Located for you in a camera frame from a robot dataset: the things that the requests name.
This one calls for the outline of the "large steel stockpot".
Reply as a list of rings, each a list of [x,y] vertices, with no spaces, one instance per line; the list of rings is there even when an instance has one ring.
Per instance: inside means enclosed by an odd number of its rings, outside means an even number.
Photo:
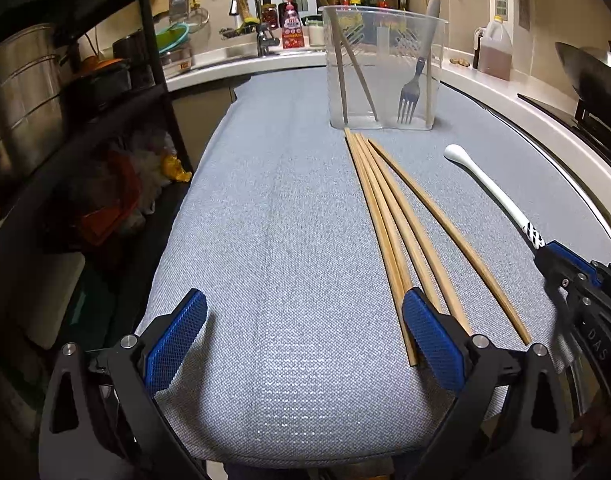
[[[63,140],[54,32],[37,24],[0,43],[0,136],[17,174],[33,172]]]

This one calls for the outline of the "white handle metal fork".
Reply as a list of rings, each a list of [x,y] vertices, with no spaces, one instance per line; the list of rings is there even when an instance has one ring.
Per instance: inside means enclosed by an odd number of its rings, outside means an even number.
[[[420,98],[419,79],[430,56],[433,38],[435,38],[435,29],[437,29],[438,25],[440,9],[441,0],[428,1],[426,17],[423,23],[424,29],[420,37],[420,48],[415,65],[415,72],[412,79],[404,84],[400,93],[397,116],[399,124],[408,125],[412,122]]]

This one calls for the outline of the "grey woven table mat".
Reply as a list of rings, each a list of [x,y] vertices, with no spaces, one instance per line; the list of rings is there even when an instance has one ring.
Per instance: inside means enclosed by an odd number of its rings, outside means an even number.
[[[529,245],[444,148],[462,145],[545,238],[611,262],[611,239],[577,190],[522,134],[450,88],[439,91],[431,130],[374,139],[566,366],[571,354]],[[206,326],[156,400],[198,460],[290,468],[412,451],[451,404],[430,370],[409,365],[321,68],[256,75],[236,89],[175,218],[146,318],[193,288],[206,296]]]

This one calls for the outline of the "black metal shelf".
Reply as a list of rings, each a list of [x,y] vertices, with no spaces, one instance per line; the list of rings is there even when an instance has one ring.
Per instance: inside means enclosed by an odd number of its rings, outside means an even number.
[[[0,43],[55,26],[63,140],[30,174],[0,136],[0,292],[149,278],[191,179],[150,0],[0,0]]]

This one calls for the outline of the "chrome kitchen faucet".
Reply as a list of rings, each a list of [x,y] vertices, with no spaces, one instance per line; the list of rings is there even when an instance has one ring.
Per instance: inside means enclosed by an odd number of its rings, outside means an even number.
[[[230,0],[229,15],[238,16],[243,27],[253,29],[259,58],[270,55],[270,49],[279,46],[279,39],[263,21],[261,0]]]

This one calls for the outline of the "red dish soap bottle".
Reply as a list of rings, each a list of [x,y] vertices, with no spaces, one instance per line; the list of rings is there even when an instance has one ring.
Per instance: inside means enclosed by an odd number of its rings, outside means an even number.
[[[281,41],[284,49],[304,47],[304,35],[298,10],[293,0],[286,0],[282,12]]]

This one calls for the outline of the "green plastic basin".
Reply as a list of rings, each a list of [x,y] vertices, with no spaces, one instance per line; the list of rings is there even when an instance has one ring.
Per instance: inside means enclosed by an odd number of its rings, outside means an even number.
[[[174,50],[183,44],[189,36],[186,23],[175,23],[156,33],[156,47],[160,54]]]

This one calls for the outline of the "clear plastic utensil container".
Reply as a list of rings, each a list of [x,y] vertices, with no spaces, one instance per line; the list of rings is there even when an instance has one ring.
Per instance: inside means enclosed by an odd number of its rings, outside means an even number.
[[[378,118],[364,96],[354,68],[342,49],[348,93],[349,124],[343,125],[333,29],[327,6],[323,6],[330,125],[337,129],[430,130],[435,123],[438,91],[449,22],[438,18],[430,56],[420,76],[420,98],[408,125],[398,123],[401,89],[412,79],[419,55],[426,13],[368,6],[336,6],[342,32],[359,61],[376,105]]]

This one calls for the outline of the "black wok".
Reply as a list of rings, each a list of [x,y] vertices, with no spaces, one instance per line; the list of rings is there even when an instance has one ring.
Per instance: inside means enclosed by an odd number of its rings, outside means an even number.
[[[578,48],[556,42],[563,71],[579,98],[589,107],[611,112],[611,40],[608,49]]]

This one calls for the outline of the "black gas stove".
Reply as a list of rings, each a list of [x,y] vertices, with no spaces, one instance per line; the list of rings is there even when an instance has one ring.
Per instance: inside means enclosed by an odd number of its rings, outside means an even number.
[[[570,130],[575,136],[601,156],[611,167],[611,127],[589,112],[582,102],[578,102],[575,114],[571,115],[545,102],[517,94],[517,98],[555,120]]]

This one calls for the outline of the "white zebra handle spoon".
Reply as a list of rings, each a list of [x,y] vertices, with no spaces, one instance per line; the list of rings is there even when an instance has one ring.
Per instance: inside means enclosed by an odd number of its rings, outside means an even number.
[[[469,156],[469,154],[458,144],[450,144],[444,148],[443,156],[454,164],[461,165],[473,175],[473,177],[481,184],[485,191],[488,191],[499,205],[504,209],[507,216],[514,221],[514,224],[521,229],[530,245],[534,249],[540,249],[545,246],[540,232],[531,223],[528,217],[522,210],[513,202],[513,200],[492,180]]]

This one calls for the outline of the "brown liquid plastic jug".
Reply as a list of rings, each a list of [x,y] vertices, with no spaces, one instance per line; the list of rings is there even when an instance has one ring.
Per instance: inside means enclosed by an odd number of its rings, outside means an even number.
[[[503,18],[495,15],[487,26],[477,28],[473,33],[473,47],[473,67],[476,70],[499,79],[511,80],[513,44]]]

